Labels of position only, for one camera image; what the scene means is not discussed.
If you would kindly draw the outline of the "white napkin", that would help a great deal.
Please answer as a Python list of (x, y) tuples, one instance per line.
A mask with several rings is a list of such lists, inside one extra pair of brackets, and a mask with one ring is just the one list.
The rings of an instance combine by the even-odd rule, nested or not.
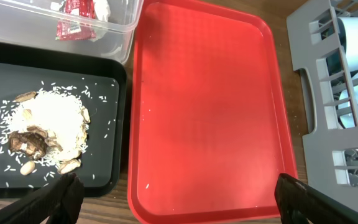
[(111, 15), (111, 10), (108, 1), (94, 0), (93, 2), (94, 2), (94, 11), (97, 19), (100, 21), (107, 22)]

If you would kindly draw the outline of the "red snack wrapper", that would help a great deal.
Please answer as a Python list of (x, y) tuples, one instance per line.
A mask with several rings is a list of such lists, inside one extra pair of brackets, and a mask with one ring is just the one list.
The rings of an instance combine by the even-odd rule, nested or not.
[[(60, 12), (90, 19), (96, 17), (92, 0), (65, 0)], [(66, 19), (58, 21), (56, 40), (88, 40), (95, 37), (96, 33), (89, 25)]]

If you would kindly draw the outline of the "rice and food scraps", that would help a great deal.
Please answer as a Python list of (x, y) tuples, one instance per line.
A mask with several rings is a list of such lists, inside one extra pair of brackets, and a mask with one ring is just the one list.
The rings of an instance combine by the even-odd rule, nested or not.
[(71, 172), (87, 187), (110, 184), (120, 89), (115, 79), (0, 83), (0, 189)]

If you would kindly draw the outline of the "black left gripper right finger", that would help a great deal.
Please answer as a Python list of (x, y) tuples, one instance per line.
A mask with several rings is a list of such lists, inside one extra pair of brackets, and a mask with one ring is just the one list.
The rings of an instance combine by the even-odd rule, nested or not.
[(278, 176), (274, 192), (283, 224), (358, 224), (358, 212), (286, 174)]

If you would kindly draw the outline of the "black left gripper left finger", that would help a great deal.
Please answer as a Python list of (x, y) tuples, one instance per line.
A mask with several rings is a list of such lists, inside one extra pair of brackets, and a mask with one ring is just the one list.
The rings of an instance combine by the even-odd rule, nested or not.
[(84, 184), (76, 174), (65, 174), (0, 209), (0, 223), (76, 223), (84, 199)]

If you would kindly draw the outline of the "light blue bowl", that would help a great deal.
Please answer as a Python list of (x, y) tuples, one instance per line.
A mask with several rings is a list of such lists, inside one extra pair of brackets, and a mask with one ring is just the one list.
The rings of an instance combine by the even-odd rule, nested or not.
[(348, 68), (358, 70), (358, 17), (339, 17), (339, 39), (344, 47)]

